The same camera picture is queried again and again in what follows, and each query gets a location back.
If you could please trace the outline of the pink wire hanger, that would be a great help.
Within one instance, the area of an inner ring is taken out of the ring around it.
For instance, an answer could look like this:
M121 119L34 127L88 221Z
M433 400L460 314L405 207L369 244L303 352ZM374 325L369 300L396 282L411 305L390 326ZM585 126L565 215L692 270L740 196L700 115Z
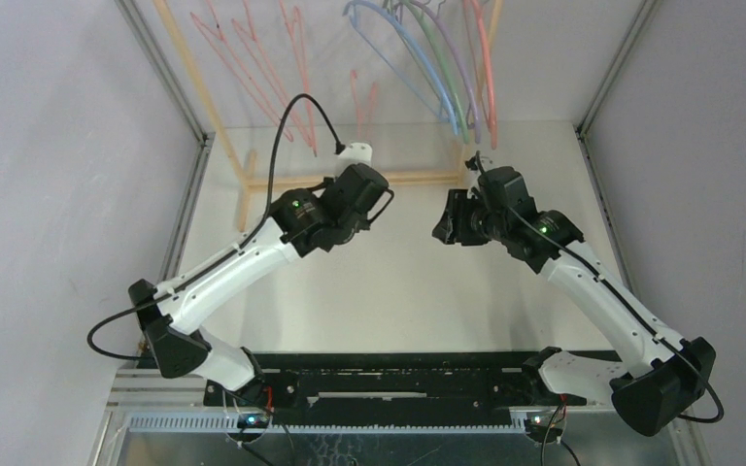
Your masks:
M279 1L279 7L283 16L283 22L290 45L293 51L293 56L296 64L298 77L300 78L302 89L305 93L309 93L311 90L307 53L306 53L306 41L304 34L304 18L301 10L297 6L293 6L290 11L284 1ZM317 155L317 137L315 128L315 115L312 104L306 105L306 124L304 126L304 140L307 146L312 150L313 155Z
M267 50L265 49L256 32L250 3L248 1L243 1L242 6L244 9L247 25L242 25L235 18L231 20L231 25L242 46L245 48L251 59L254 61L259 74L270 86L271 92L282 104L284 104L289 99L289 93L287 92L281 76L279 75L276 67L273 65ZM289 117L294 123L295 129L299 132L301 139L305 143L304 126L306 124L307 118L300 116L296 111L291 111Z
M373 82L366 93L358 90L359 77L356 69L350 71L350 89L356 117L356 139L360 142L371 142L373 116L377 110L379 86Z
M242 8L241 17L227 16L220 11L217 1L206 1L201 11L190 14L190 19L210 52L233 80L233 86L240 93L240 98L257 111L262 122L275 126L281 118L282 103L259 74L254 61L242 46L231 25L233 18L242 25L247 25L242 2L237 3Z

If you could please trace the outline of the green plastic hanger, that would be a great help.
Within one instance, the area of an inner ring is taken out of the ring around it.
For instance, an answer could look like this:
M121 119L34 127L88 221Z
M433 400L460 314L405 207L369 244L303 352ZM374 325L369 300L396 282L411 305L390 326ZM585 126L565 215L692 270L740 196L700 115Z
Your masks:
M453 78L454 74L449 56L454 59L459 67L459 74L467 91L466 100L470 103L473 102L472 86L467 73L460 66L458 50L451 43L446 25L426 3L421 1L384 1L382 8L386 12L386 17L393 20L392 25L402 43L407 47L410 56L423 69L425 80L434 86L435 95L440 101L437 117L440 120L447 120L451 124L454 134L460 136L466 145L469 144L471 141L470 126L466 120L466 111L462 107L458 96L458 87ZM403 8L411 13L422 29L438 67L430 64L428 54L401 24L400 14L397 11Z

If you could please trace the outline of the blue plastic hanger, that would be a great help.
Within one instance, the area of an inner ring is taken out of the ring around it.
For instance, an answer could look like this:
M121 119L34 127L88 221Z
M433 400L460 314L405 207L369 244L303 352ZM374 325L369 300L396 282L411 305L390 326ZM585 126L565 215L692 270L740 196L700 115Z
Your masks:
M361 25L361 13L362 10L367 10L378 17L384 19L390 28L395 32L399 39L399 42L407 50L409 57L417 64L421 70L421 74L424 80L428 83L432 89L433 95L436 97L438 103L432 105L430 101L425 98L419 91L419 88L414 84L405 73L400 71L395 64L389 60L385 53L378 48L374 42L365 34L362 30ZM430 59L424 52L420 44L411 36L407 29L398 21L398 19L391 13L389 13L384 7L374 4L372 1L348 1L342 10L342 16L345 17L350 26L353 28L355 33L361 38L361 40L390 68L390 70L396 74L396 76L405 84L405 86L422 102L422 104L430 110L430 112L441 122L446 122L450 125L452 132L455 136L461 135L460 124L455 112L455 108L451 99L451 95L448 92L448 88L443 83L439 74L436 72L434 66L431 64Z

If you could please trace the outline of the purple plastic hanger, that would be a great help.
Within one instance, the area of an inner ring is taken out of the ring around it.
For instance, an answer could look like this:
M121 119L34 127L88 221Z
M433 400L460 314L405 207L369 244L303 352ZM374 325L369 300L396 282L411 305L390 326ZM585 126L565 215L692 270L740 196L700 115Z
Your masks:
M468 104L475 104L474 86L468 72L464 66L464 60L459 52L449 28L439 15L435 14L426 4L421 1L399 1L399 4L405 6L407 10L421 27L428 43L430 44L435 59L442 72L443 83L448 88L451 99L461 128L461 138L466 143L471 142L479 144L482 140L482 129L479 128L481 118L476 117L476 124L467 121L468 108L464 109L458 98L457 87L452 78L452 72L449 67L448 56L456 63L458 72L462 81L463 89L467 97Z

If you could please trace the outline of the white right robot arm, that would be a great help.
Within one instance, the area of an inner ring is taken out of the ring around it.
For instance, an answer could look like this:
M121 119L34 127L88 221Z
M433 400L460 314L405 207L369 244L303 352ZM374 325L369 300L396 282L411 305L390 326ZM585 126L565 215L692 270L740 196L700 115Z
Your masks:
M567 296L619 357L613 362L547 347L526 363L526 398L546 404L564 394L609 405L646 437L675 419L691 420L688 408L716 394L710 382L715 348L649 311L611 276L565 214L537 208L521 173L504 166L475 175L470 187L449 190L433 237L464 247L500 243Z

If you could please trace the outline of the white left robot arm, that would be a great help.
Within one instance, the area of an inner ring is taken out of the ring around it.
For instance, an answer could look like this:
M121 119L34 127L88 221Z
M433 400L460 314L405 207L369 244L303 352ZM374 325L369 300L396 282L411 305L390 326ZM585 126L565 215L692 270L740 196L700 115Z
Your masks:
M378 171L351 164L335 178L281 194L254 232L187 274L157 285L133 284L131 298L160 375L199 376L218 383L243 405L257 402L265 380L254 355L205 335L204 321L263 277L369 229L379 216L375 206L392 194Z

